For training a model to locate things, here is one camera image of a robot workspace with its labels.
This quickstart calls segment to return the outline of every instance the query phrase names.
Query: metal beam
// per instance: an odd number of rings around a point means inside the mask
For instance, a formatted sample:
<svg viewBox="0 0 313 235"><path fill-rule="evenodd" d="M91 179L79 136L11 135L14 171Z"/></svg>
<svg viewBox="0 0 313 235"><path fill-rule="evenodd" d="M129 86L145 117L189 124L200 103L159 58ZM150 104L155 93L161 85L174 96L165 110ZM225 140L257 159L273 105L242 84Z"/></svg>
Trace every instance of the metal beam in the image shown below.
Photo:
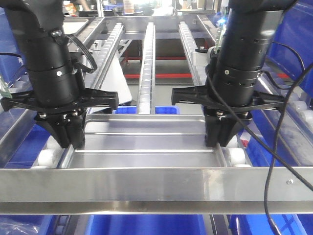
<svg viewBox="0 0 313 235"><path fill-rule="evenodd" d="M206 81L205 67L197 67L194 66L192 63L192 53L198 47L186 22L180 22L179 33L182 47L184 48L184 52L188 62L189 70L190 73L192 74L192 80L194 82L194 85L195 86L205 85Z"/></svg>
<svg viewBox="0 0 313 235"><path fill-rule="evenodd" d="M112 59L116 53L123 29L124 26L121 23L117 23L115 25L112 33L103 45L103 49L98 54L98 61L101 62L99 58L103 58L102 64L98 66L98 69L94 73L87 74L85 76L86 87L90 87L92 89L101 88L111 65Z"/></svg>
<svg viewBox="0 0 313 235"><path fill-rule="evenodd" d="M313 182L313 168L295 168ZM0 213L264 213L268 168L3 169ZM272 213L312 213L313 193L274 169Z"/></svg>
<svg viewBox="0 0 313 235"><path fill-rule="evenodd" d="M144 47L142 52L142 64L140 70L137 113L154 114L153 105L154 86L156 84L156 28L154 23L148 23Z"/></svg>

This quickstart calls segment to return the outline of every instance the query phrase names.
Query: black cable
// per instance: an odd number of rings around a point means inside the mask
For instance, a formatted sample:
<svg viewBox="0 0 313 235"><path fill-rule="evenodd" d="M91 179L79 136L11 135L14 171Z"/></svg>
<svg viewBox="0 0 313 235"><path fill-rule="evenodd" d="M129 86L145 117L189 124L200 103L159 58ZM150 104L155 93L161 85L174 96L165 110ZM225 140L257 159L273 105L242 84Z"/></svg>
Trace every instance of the black cable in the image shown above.
<svg viewBox="0 0 313 235"><path fill-rule="evenodd" d="M0 55L9 55L9 56L15 56L21 58L22 56L16 53L10 53L10 52L0 52Z"/></svg>
<svg viewBox="0 0 313 235"><path fill-rule="evenodd" d="M278 123L276 125L276 129L275 129L274 144L273 144L274 152L277 152L279 130L280 130L281 126L282 126L283 119L285 117L288 100L289 100L293 90L303 82L304 78L305 78L305 76L300 76L297 80L295 80L295 82L292 84L292 86L290 87L289 91L286 94L286 98L284 100L284 104L283 104L283 107L281 109L281 115L279 117ZM268 211L268 189L269 189L270 179L271 179L272 172L273 172L273 169L274 169L275 161L276 161L276 158L275 158L275 156L273 156L272 160L271 160L271 163L270 163L270 166L269 166L268 176L267 176L267 179L266 179L265 190L264 190L264 209L265 209L265 212L266 212L266 216L267 216L268 222L269 222L273 232L274 232L274 230L277 229L277 226L276 226L275 222L273 221L273 219L271 218L271 216L269 214L269 211Z"/></svg>
<svg viewBox="0 0 313 235"><path fill-rule="evenodd" d="M272 43L277 44L277 45L281 45L281 46L289 49L297 57L300 65L301 65L301 70L304 71L305 66L304 66L303 60L302 60L301 56L299 55L299 53L295 49L293 49L292 47L290 47L290 46L288 46L286 44L279 43L279 42L276 42L276 41L273 41Z"/></svg>
<svg viewBox="0 0 313 235"><path fill-rule="evenodd" d="M288 46L288 45L286 45L286 44L283 44L283 43L279 43L279 42L275 42L275 41L273 41L272 43L281 45L281 46L283 46L283 47L289 49L289 50L297 57L297 59L298 59L298 61L299 61L299 63L300 63L302 72L304 71L304 69L305 69L304 62L303 62L301 56L299 55L299 53L298 53L295 49L293 49L292 47L290 47L290 46ZM269 80L271 81L271 83L272 83L276 88L281 89L281 90L285 90L285 91L286 91L286 90L289 90L290 87L289 87L289 88L282 88L282 87L280 87L280 86L274 81L274 79L273 79L273 77L271 76L271 74L270 74L269 71L262 70L261 73L265 73L266 76L267 76L267 77L269 78Z"/></svg>
<svg viewBox="0 0 313 235"><path fill-rule="evenodd" d="M88 68L87 66L81 63L74 63L74 66L76 66L78 69L82 69L83 71L87 73L95 72L98 68L97 63L94 60L90 51L87 49L87 47L85 47L85 45L73 34L67 35L67 38L70 39L82 51L82 53L86 56L87 60L91 64L92 68Z"/></svg>
<svg viewBox="0 0 313 235"><path fill-rule="evenodd" d="M306 68L303 73L301 73L301 75L299 76L299 78L297 79L297 81L300 81L302 80L310 71L311 69L313 68L313 63L310 64L308 66L308 68ZM265 148L269 153L271 153L285 168L287 168L298 180L300 180L306 187L308 187L311 191L313 191L313 185L308 182L305 178L303 178L302 175L300 175L296 170L294 170L292 168L292 166L290 166L284 159L282 159L277 153L275 153L269 146L267 146L267 144L265 144L262 140L260 140L260 138L249 128L247 127L247 125L245 125L243 123L242 120L240 120L240 118L237 117L236 113L232 110L232 108L227 105L227 103L223 100L223 98L218 94L218 92L216 91L216 89L214 88L213 86L213 83L211 81L211 79L208 79L207 80L214 95L217 97L217 99L220 101L221 104L223 104L227 110L229 111L229 113L231 113L234 118L238 121L239 124L241 124L245 129L246 131L252 136L255 138L256 141L258 141L258 143L263 147Z"/></svg>
<svg viewBox="0 0 313 235"><path fill-rule="evenodd" d="M269 71L262 70L262 71L261 71L261 74L263 74L263 73L266 74L266 76L269 78L270 82L271 82L276 88L281 89L281 90L285 90L285 91L290 89L290 87L288 87L288 88L282 88L282 87L280 87L280 86L275 82L275 80L273 79L273 77L272 77L272 75L270 74Z"/></svg>

